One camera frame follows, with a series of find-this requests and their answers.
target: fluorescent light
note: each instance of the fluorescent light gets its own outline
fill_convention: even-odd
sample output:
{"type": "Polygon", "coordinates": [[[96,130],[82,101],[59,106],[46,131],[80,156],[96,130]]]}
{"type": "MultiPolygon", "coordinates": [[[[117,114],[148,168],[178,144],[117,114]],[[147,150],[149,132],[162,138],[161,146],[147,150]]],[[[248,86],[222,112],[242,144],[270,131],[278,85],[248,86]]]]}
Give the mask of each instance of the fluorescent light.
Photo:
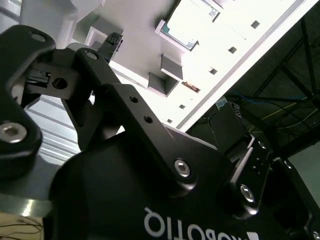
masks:
{"type": "Polygon", "coordinates": [[[161,32],[191,50],[219,13],[204,0],[181,0],[161,32]]]}
{"type": "Polygon", "coordinates": [[[25,209],[24,209],[24,211],[22,213],[22,216],[24,216],[24,217],[30,216],[33,203],[34,203],[34,200],[32,200],[32,199],[28,200],[28,203],[25,206],[25,209]]]}

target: screw hole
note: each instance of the screw hole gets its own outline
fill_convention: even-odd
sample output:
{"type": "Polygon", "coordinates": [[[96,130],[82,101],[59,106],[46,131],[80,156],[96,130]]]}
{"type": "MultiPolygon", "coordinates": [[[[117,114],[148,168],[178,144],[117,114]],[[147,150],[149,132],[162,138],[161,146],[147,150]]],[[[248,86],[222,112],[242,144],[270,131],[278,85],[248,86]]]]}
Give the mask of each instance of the screw hole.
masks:
{"type": "Polygon", "coordinates": [[[253,169],[257,174],[260,174],[260,171],[259,171],[259,169],[258,169],[256,166],[253,166],[252,169],[253,169]]]}
{"type": "Polygon", "coordinates": [[[92,51],[86,51],[85,53],[86,53],[86,55],[87,55],[89,58],[91,58],[91,59],[93,59],[93,60],[97,60],[97,59],[98,59],[97,54],[95,54],[95,53],[92,52],[92,51]]]}
{"type": "Polygon", "coordinates": [[[47,39],[44,36],[42,36],[42,35],[40,35],[38,33],[35,33],[35,32],[31,34],[31,37],[34,40],[37,40],[39,42],[43,42],[44,43],[45,41],[47,41],[47,39]]]}
{"type": "Polygon", "coordinates": [[[148,123],[148,124],[152,124],[154,121],[152,120],[151,117],[149,116],[144,116],[144,120],[148,123]]]}
{"type": "Polygon", "coordinates": [[[18,135],[19,131],[13,126],[9,126],[3,129],[4,133],[10,137],[18,135]]]}
{"type": "Polygon", "coordinates": [[[136,97],[134,97],[134,96],[131,96],[131,97],[130,97],[130,100],[131,100],[131,102],[133,102],[133,103],[135,103],[135,104],[137,104],[137,103],[139,102],[138,98],[136,98],[136,97]]]}
{"type": "Polygon", "coordinates": [[[64,80],[63,78],[56,78],[55,80],[53,80],[52,85],[55,89],[65,89],[68,86],[68,83],[66,80],[64,80]]]}
{"type": "Polygon", "coordinates": [[[260,158],[256,158],[256,161],[261,165],[261,166],[263,166],[264,165],[264,163],[261,161],[261,159],[260,158]]]}

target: cable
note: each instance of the cable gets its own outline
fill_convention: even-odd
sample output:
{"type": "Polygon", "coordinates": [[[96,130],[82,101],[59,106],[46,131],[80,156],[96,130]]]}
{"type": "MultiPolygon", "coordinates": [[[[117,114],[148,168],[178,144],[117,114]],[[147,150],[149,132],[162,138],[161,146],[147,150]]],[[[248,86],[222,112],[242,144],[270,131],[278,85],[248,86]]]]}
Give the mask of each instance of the cable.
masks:
{"type": "Polygon", "coordinates": [[[13,226],[36,226],[36,227],[42,227],[38,224],[9,224],[9,225],[0,225],[0,228],[6,228],[6,227],[13,227],[13,226]]]}
{"type": "Polygon", "coordinates": [[[15,232],[9,233],[9,234],[7,234],[7,235],[3,235],[3,236],[0,235],[0,238],[8,238],[10,235],[14,235],[14,234],[30,234],[30,235],[33,235],[33,234],[38,234],[38,233],[40,233],[40,232],[41,232],[41,230],[39,230],[39,231],[34,231],[34,232],[15,231],[15,232]]]}
{"type": "Polygon", "coordinates": [[[11,237],[11,236],[6,237],[6,239],[22,240],[21,238],[16,238],[16,237],[11,237]]]}
{"type": "MultiPolygon", "coordinates": [[[[305,121],[307,120],[308,118],[310,118],[316,111],[318,111],[318,109],[314,110],[313,112],[311,112],[308,116],[306,116],[302,121],[305,121]]],[[[283,127],[278,127],[278,129],[289,129],[289,128],[292,128],[292,127],[295,127],[299,124],[302,124],[303,122],[302,121],[299,121],[295,124],[292,124],[292,125],[289,125],[289,126],[283,126],[283,127]]]]}
{"type": "Polygon", "coordinates": [[[40,226],[42,226],[42,224],[40,222],[38,222],[37,220],[32,219],[31,217],[24,216],[24,218],[28,219],[31,222],[34,222],[34,223],[39,224],[40,226]]]}
{"type": "MultiPolygon", "coordinates": [[[[269,117],[271,117],[271,116],[273,116],[273,115],[275,115],[275,114],[277,114],[277,113],[280,113],[280,112],[283,111],[284,109],[290,108],[290,107],[292,107],[292,106],[294,106],[294,105],[296,105],[296,104],[297,104],[297,102],[294,102],[294,103],[291,103],[291,104],[289,104],[289,105],[287,105],[287,106],[284,106],[284,107],[282,107],[281,109],[279,109],[279,110],[277,110],[277,111],[275,111],[275,112],[273,112],[273,113],[271,113],[271,114],[269,114],[269,115],[267,115],[267,116],[264,116],[261,120],[265,120],[265,119],[267,119],[267,118],[269,118],[269,117]]],[[[255,126],[252,125],[252,127],[249,129],[249,132],[251,133],[254,128],[255,128],[255,126]]]]}
{"type": "MultiPolygon", "coordinates": [[[[252,103],[252,104],[267,104],[267,103],[269,103],[269,101],[267,101],[267,100],[259,100],[259,101],[250,100],[250,99],[246,98],[245,96],[242,96],[236,90],[232,90],[232,91],[236,95],[238,95],[239,97],[243,98],[244,100],[246,100],[246,101],[248,101],[249,103],[252,103]]],[[[289,99],[289,100],[304,100],[304,99],[306,99],[306,97],[305,96],[293,96],[293,97],[288,97],[287,99],[289,99]]]]}

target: gray metal surface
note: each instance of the gray metal surface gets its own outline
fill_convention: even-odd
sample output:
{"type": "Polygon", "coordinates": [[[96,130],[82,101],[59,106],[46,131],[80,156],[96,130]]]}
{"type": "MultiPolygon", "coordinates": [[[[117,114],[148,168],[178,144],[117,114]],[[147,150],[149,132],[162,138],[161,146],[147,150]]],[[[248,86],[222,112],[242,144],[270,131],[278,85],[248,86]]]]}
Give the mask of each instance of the gray metal surface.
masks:
{"type": "Polygon", "coordinates": [[[60,166],[37,157],[32,171],[11,181],[0,181],[0,212],[45,217],[52,208],[49,189],[60,166]]]}
{"type": "Polygon", "coordinates": [[[39,154],[44,160],[62,165],[80,152],[77,132],[60,99],[43,95],[26,112],[41,128],[43,139],[39,154]]]}

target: metal bracket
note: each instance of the metal bracket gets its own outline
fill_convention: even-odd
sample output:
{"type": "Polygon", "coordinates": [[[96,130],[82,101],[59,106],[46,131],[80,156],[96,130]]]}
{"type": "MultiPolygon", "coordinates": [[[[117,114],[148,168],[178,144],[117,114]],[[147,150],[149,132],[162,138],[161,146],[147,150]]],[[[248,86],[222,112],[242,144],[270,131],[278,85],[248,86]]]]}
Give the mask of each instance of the metal bracket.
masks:
{"type": "Polygon", "coordinates": [[[19,141],[0,141],[0,178],[15,178],[28,172],[33,166],[36,154],[42,142],[39,127],[19,106],[14,97],[22,98],[23,91],[12,93],[15,85],[24,84],[23,74],[30,64],[42,54],[55,49],[54,40],[47,34],[29,26],[16,25],[0,38],[0,124],[9,124],[11,132],[2,134],[19,135],[20,130],[13,126],[21,126],[27,135],[19,141]]]}
{"type": "Polygon", "coordinates": [[[225,209],[240,219],[259,212],[270,166],[267,157],[265,145],[252,138],[222,189],[225,209]]]}

